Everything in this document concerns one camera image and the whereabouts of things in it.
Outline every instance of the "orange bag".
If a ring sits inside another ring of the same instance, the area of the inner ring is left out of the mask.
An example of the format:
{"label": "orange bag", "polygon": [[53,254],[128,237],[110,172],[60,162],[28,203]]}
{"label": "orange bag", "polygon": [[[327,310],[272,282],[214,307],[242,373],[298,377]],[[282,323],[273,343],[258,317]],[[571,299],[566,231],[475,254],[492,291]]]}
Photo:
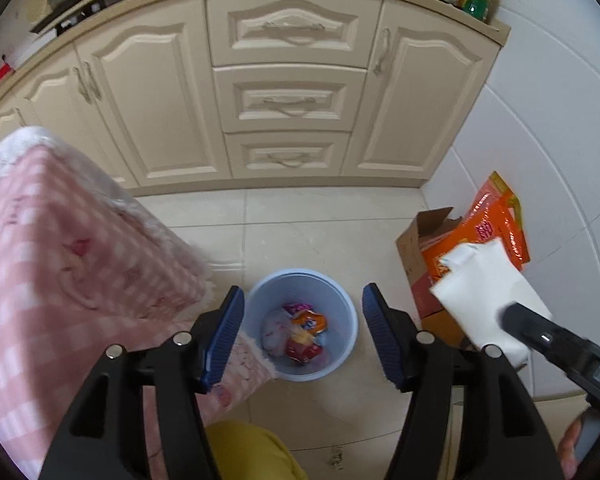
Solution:
{"label": "orange bag", "polygon": [[440,257],[456,245],[465,242],[483,244],[500,237],[511,263],[522,270],[529,261],[525,235],[522,230],[520,201],[495,171],[480,188],[468,215],[460,225],[420,247],[429,273],[435,283],[449,272]]}

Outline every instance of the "blue trash bin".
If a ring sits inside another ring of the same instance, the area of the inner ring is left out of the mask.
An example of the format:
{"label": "blue trash bin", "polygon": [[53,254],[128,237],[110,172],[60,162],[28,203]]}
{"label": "blue trash bin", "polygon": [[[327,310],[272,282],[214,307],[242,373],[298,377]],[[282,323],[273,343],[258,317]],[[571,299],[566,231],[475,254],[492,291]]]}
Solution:
{"label": "blue trash bin", "polygon": [[262,348],[261,329],[271,310],[287,303],[306,303],[327,317],[324,352],[305,365],[270,357],[280,378],[313,381],[333,372],[349,356],[358,336],[358,315],[349,295],[328,276],[309,269],[285,269],[267,276],[249,293],[242,330]]}

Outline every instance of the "hand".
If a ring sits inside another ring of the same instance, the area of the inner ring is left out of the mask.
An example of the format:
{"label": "hand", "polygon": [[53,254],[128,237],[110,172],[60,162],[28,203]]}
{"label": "hand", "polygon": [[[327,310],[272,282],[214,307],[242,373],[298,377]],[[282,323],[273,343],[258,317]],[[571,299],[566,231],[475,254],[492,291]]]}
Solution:
{"label": "hand", "polygon": [[578,469],[578,462],[575,455],[575,445],[580,436],[582,430],[582,423],[580,417],[574,420],[571,425],[564,432],[564,437],[558,444],[558,459],[560,459],[560,465],[562,466],[562,472],[566,480],[571,480]]}

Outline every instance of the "tiled floor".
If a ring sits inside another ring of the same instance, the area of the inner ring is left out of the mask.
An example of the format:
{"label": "tiled floor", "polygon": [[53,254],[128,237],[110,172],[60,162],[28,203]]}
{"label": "tiled floor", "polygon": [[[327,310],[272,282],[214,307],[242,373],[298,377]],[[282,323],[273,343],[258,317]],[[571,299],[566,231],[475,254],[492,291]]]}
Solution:
{"label": "tiled floor", "polygon": [[[361,307],[376,282],[388,303],[415,314],[395,239],[424,209],[422,194],[399,188],[296,188],[196,192],[140,198],[215,271],[216,301],[230,285],[247,292],[285,267],[328,274]],[[230,416],[274,431],[312,480],[381,479],[404,421],[409,397],[382,373],[360,317],[349,359],[309,383],[274,381]],[[333,447],[343,461],[330,465]]]}

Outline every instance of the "pink checkered fabric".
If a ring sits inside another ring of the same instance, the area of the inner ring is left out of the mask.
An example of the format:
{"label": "pink checkered fabric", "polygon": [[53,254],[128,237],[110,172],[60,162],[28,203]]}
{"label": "pink checkered fabric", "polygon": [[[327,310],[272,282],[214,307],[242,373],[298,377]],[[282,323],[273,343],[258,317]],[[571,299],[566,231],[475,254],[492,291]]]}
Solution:
{"label": "pink checkered fabric", "polygon": [[[149,348],[190,327],[172,319],[205,296],[194,267],[174,259],[137,218],[82,186],[48,146],[28,150],[0,178],[0,441],[28,478],[39,475],[62,416],[104,348]],[[198,396],[205,423],[272,375],[238,335],[221,383]],[[146,396],[147,447],[160,479],[154,402]]]}

